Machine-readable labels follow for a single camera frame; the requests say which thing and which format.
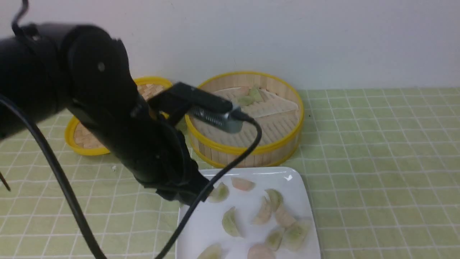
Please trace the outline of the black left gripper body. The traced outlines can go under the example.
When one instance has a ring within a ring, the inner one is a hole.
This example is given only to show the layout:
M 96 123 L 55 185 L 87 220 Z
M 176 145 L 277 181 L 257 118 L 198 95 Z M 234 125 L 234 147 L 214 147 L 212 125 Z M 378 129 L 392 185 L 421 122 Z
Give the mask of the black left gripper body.
M 209 183 L 192 159 L 181 131 L 146 105 L 105 115 L 105 144 L 135 179 L 162 198 L 185 205 L 205 201 Z

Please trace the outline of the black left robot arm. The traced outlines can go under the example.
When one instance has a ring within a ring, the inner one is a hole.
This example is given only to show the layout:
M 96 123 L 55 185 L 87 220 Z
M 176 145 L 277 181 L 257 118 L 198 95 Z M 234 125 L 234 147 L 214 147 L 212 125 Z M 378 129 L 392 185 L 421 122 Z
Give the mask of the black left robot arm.
M 30 24 L 1 40 L 1 94 L 40 122 L 69 110 L 144 187 L 191 205 L 208 184 L 175 128 L 186 103 L 145 100 L 120 39 L 94 25 Z

